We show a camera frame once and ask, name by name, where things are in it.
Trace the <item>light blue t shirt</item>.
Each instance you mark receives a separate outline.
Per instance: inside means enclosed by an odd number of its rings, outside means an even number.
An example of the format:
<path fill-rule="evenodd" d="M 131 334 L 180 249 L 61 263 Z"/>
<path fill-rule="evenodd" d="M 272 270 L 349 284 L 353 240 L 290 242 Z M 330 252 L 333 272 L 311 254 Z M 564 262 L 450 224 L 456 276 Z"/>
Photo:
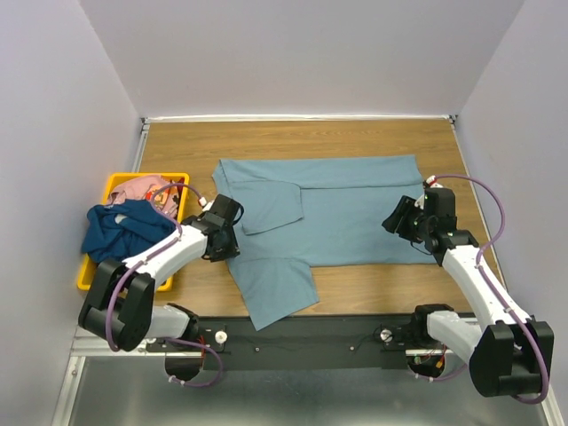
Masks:
<path fill-rule="evenodd" d="M 314 267 L 434 261 L 382 226 L 402 196 L 422 194 L 412 155 L 222 159 L 212 177 L 244 208 L 227 265 L 255 330 L 319 301 Z"/>

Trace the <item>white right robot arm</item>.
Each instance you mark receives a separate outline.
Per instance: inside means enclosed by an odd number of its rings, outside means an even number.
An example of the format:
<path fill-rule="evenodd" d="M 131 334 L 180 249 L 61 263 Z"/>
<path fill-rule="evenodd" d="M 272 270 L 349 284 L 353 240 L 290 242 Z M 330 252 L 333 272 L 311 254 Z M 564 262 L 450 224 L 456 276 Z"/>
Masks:
<path fill-rule="evenodd" d="M 441 343 L 469 370 L 484 397 L 511 396 L 538 404 L 548 395 L 554 333 L 525 312 L 498 283 L 472 233 L 457 227 L 454 192 L 425 184 L 415 200 L 402 196 L 383 228 L 421 243 L 455 281 L 472 308 L 472 325 L 445 304 L 415 308 L 408 325 L 383 333 L 385 343 L 421 348 Z"/>

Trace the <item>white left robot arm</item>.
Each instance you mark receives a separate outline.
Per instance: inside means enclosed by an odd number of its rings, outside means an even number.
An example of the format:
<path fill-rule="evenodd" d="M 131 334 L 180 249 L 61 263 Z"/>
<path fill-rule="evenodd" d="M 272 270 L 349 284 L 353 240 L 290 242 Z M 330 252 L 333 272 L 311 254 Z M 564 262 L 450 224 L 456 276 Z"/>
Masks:
<path fill-rule="evenodd" d="M 112 351 L 132 351 L 146 339 L 167 340 L 185 351 L 199 339 L 198 317 L 177 305 L 154 306 L 159 286 L 194 260 L 211 263 L 240 254 L 234 227 L 244 207 L 219 194 L 198 216 L 146 251 L 97 267 L 78 316 L 78 326 L 104 340 Z"/>

